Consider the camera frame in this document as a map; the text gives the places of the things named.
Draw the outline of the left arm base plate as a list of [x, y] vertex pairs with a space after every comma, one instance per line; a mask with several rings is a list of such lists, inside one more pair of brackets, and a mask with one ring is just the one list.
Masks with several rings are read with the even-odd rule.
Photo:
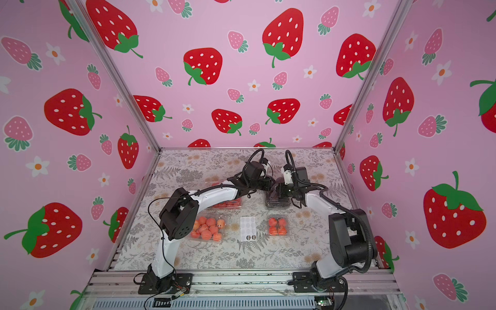
[[139, 283], [138, 294], [172, 294], [179, 296], [189, 294], [192, 284], [192, 273], [178, 273], [176, 276], [170, 274], [165, 278], [158, 278], [154, 273], [143, 275]]

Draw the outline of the white sticker sheet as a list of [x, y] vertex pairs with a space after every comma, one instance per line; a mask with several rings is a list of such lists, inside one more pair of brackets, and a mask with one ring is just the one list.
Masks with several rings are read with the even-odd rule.
[[257, 221], [254, 216], [240, 218], [240, 238], [241, 242], [250, 242], [257, 239]]

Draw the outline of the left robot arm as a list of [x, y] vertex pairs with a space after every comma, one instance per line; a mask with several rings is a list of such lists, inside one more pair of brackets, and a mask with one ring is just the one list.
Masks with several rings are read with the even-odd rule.
[[268, 191], [275, 183], [267, 175], [269, 161], [263, 149], [257, 149], [244, 164], [242, 170], [226, 181], [197, 191], [187, 191], [183, 187], [176, 189], [161, 210], [158, 219], [152, 218], [160, 230], [154, 260], [143, 273], [138, 293], [141, 295], [158, 295], [171, 288], [181, 288], [176, 279], [173, 260], [180, 246], [180, 241], [194, 228], [198, 213], [214, 205], [250, 196], [257, 191]]

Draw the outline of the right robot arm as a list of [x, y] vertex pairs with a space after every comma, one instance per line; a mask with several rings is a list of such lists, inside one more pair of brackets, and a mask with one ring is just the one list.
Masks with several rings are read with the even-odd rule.
[[272, 197], [296, 202], [328, 219], [330, 253], [313, 262], [311, 283], [325, 289], [354, 271], [366, 273], [377, 257], [377, 247], [366, 215], [361, 209], [347, 209], [332, 200], [325, 185], [310, 182], [305, 167], [297, 167], [291, 151], [285, 151], [283, 181], [275, 185]]

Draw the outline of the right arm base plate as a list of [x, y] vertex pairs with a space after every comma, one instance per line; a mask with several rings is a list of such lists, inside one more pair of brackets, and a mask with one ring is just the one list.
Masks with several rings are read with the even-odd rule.
[[344, 281], [337, 277], [322, 278], [314, 272], [294, 272], [287, 282], [296, 293], [344, 293]]

